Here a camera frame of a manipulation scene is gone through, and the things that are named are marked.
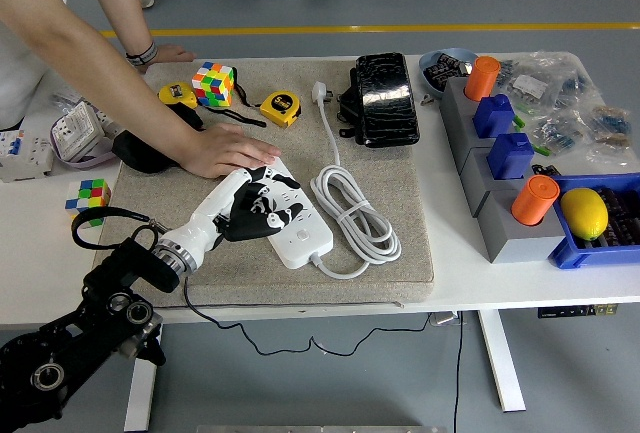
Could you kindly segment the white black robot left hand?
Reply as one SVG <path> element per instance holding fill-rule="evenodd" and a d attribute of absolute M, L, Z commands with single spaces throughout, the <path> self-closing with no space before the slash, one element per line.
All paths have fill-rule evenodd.
<path fill-rule="evenodd" d="M 239 242 L 272 236 L 305 209 L 299 183 L 272 167 L 239 168 L 230 173 L 195 209 L 183 226 L 157 244 L 196 271 L 206 252 L 226 239 Z"/>

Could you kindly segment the person's left hand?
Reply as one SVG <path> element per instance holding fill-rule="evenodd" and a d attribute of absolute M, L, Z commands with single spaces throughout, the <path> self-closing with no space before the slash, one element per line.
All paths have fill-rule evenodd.
<path fill-rule="evenodd" d="M 128 59 L 128 61 L 138 72 L 145 73 L 154 64 L 191 62 L 195 59 L 196 54 L 182 46 L 174 44 L 157 46 L 153 43 L 144 53 L 134 59 Z"/>

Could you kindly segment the person's right hand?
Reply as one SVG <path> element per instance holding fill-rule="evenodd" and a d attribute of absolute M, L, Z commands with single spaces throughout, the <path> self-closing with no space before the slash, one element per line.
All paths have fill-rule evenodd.
<path fill-rule="evenodd" d="M 280 156 L 278 147 L 246 136 L 241 127 L 218 123 L 193 133 L 178 163 L 192 174 L 215 179 L 238 168 L 272 165 Z"/>

